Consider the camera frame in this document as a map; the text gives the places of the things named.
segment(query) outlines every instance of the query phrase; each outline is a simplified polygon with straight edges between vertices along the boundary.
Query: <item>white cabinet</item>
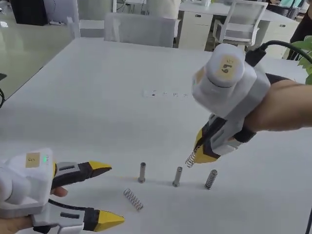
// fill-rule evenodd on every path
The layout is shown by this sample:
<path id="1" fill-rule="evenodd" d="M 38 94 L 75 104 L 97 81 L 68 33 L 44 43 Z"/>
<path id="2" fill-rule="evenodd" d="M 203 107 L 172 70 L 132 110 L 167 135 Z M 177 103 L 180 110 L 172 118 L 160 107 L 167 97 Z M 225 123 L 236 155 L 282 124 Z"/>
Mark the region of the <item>white cabinet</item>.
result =
<path id="1" fill-rule="evenodd" d="M 262 43 L 268 42 L 270 40 L 281 40 L 285 42 L 290 42 L 290 39 L 293 36 L 298 22 L 288 22 L 288 23 L 278 23 L 270 22 L 269 27 L 264 35 Z M 287 48 L 279 45 L 271 45 L 267 48 L 267 56 L 271 58 L 281 59 L 285 54 Z"/>
<path id="2" fill-rule="evenodd" d="M 179 48 L 205 50 L 213 15 L 184 12 Z"/>

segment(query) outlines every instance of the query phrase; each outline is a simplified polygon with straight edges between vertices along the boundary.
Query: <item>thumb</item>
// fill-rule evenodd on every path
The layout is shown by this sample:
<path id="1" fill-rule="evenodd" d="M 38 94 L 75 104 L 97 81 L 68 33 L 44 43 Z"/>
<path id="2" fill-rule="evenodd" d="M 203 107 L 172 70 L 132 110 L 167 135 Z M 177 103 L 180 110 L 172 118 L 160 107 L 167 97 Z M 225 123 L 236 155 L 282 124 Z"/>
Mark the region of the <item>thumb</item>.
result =
<path id="1" fill-rule="evenodd" d="M 30 216 L 20 217 L 20 218 L 11 218 L 11 219 L 0 219 L 0 223 L 4 222 L 4 226 L 11 233 L 17 233 L 20 230 L 31 228 L 33 222 Z"/>

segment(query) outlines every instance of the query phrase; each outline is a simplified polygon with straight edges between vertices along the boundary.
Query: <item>human hand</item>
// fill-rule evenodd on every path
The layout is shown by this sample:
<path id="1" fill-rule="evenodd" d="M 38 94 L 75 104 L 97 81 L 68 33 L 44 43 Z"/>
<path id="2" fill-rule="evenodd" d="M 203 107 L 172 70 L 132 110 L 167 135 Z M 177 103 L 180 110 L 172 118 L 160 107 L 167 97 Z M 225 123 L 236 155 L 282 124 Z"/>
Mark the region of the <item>human hand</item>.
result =
<path id="1" fill-rule="evenodd" d="M 254 132 L 312 126 L 312 86 L 282 80 L 271 85 L 263 101 L 245 119 Z"/>
<path id="2" fill-rule="evenodd" d="M 60 187 L 51 191 L 55 196 L 63 197 L 67 195 L 67 190 Z M 31 217 L 20 217 L 11 219 L 0 218 L 1 234 L 15 234 L 20 230 L 31 228 L 33 226 Z"/>

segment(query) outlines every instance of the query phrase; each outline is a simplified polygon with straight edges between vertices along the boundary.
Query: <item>finger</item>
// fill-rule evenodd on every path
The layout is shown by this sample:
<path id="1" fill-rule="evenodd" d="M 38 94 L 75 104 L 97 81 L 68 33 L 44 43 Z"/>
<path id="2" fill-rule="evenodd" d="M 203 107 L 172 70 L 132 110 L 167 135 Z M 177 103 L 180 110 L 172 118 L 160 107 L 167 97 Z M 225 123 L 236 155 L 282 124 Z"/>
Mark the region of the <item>finger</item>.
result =
<path id="1" fill-rule="evenodd" d="M 64 197 L 68 194 L 68 191 L 62 187 L 58 187 L 51 191 L 51 194 L 54 194 L 55 196 Z"/>
<path id="2" fill-rule="evenodd" d="M 33 226 L 30 216 L 6 219 L 5 222 L 7 222 L 6 226 L 8 230 L 12 230 L 13 233 L 17 233 L 20 230 L 31 228 Z"/>

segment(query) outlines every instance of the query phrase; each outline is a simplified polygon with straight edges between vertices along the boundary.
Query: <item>number label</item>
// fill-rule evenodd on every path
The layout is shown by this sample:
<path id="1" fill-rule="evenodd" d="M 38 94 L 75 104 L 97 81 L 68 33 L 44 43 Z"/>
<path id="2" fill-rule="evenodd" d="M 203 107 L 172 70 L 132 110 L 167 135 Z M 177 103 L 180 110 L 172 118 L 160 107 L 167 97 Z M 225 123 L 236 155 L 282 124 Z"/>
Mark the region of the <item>number label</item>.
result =
<path id="1" fill-rule="evenodd" d="M 221 60 L 221 65 L 217 75 L 224 79 L 232 79 L 236 68 L 236 58 L 233 56 L 224 56 Z"/>
<path id="2" fill-rule="evenodd" d="M 26 168 L 35 168 L 40 165 L 40 153 L 26 154 Z"/>

